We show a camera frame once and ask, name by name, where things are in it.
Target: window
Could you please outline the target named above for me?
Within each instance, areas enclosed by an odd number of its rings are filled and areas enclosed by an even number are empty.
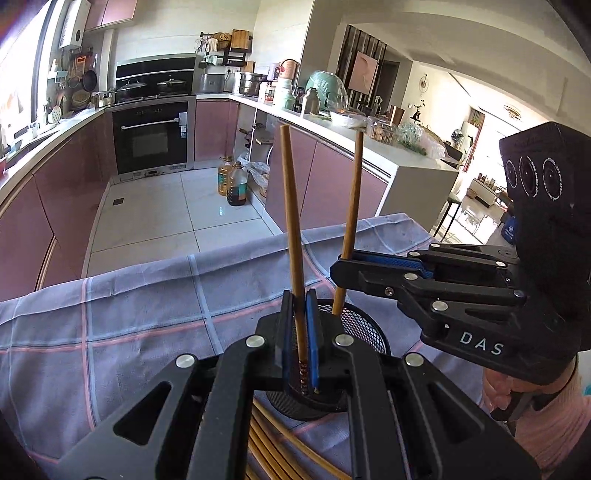
[[[4,145],[11,144],[15,134],[31,123],[31,88],[38,80],[33,78],[35,58],[50,3],[23,29],[0,63],[0,135]]]

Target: pink sleeve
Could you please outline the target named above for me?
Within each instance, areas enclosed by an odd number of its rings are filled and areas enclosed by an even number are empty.
[[[517,421],[515,440],[532,456],[547,478],[565,460],[591,420],[591,397],[581,394],[578,371],[546,408],[529,408]]]

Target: black mesh pen holder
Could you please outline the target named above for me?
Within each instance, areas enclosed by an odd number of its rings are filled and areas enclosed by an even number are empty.
[[[332,313],[332,305],[332,299],[318,299],[318,310],[324,314]],[[368,343],[378,353],[390,355],[388,339],[376,321],[363,310],[350,303],[345,303],[340,318],[343,322],[345,333]],[[307,393],[302,392],[296,353],[295,323],[293,324],[292,338],[295,353],[291,356],[293,364],[290,368],[291,378],[288,383],[288,391],[266,392],[267,399],[269,399],[271,405],[279,413],[299,421],[318,420],[329,413],[347,411],[347,396],[343,391],[336,391],[330,394],[317,393],[312,390],[309,390]]]

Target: camera lens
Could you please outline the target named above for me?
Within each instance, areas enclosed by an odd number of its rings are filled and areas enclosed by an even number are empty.
[[[560,175],[560,170],[551,158],[546,158],[546,160],[544,160],[542,175],[544,177],[544,187],[548,196],[552,200],[558,200],[562,193],[562,175]]]
[[[505,166],[505,172],[507,175],[507,181],[511,188],[517,187],[517,171],[515,170],[515,165],[511,160],[507,161],[507,165]]]
[[[538,176],[535,172],[535,165],[529,157],[522,157],[519,161],[519,173],[526,194],[535,197],[538,193]]]

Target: built-in oven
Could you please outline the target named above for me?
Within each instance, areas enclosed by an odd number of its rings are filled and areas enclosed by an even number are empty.
[[[193,168],[194,101],[113,108],[118,181]]]

